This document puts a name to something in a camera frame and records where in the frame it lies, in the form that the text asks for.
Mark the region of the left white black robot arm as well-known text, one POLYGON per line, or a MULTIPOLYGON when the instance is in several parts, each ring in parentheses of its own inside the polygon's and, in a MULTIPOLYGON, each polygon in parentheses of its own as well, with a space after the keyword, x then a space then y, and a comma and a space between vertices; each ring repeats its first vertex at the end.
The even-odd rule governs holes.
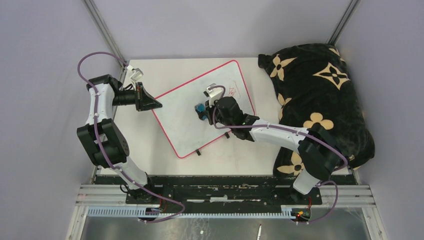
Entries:
POLYGON ((117 173, 130 190, 139 189, 138 197, 149 204, 156 200, 158 191, 149 185, 148 174, 130 158, 128 141, 113 120, 113 108, 134 105, 138 112, 143 112, 162 108, 163 104, 151 96, 141 82, 137 82, 134 89, 122 89, 122 85, 110 74, 88 80, 89 115, 76 133, 95 166, 117 173))

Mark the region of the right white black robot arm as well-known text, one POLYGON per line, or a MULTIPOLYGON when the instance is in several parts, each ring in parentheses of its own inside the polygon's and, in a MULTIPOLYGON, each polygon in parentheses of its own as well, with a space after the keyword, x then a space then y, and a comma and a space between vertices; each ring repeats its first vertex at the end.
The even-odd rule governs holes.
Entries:
POLYGON ((218 130, 228 129, 240 140, 269 143, 298 154, 301 171, 288 191, 296 204, 307 200, 310 191, 329 180, 334 171, 347 166, 336 141, 319 123, 311 127, 273 124, 244 113, 232 96, 198 104, 195 111, 200 120, 207 120, 218 130))

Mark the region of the red framed whiteboard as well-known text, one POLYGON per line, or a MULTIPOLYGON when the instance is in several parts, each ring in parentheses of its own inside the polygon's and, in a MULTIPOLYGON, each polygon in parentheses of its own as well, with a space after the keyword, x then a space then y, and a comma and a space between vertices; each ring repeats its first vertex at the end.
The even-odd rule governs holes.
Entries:
POLYGON ((234 97, 244 113, 255 114, 241 67, 236 60, 230 60, 159 95, 156 100, 162 107, 154 109, 153 114, 180 159, 229 131, 216 129, 196 112, 196 106, 208 100, 204 92, 212 84, 224 86, 225 95, 234 97))

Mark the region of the blue whiteboard eraser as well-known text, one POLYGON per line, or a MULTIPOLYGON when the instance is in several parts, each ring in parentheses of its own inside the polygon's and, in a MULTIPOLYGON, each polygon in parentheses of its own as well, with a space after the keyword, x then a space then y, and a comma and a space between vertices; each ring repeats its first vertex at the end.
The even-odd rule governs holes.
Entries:
POLYGON ((202 103, 197 104, 195 107, 195 111, 198 115, 198 118, 202 121, 207 119, 207 116, 205 115, 205 105, 202 103))

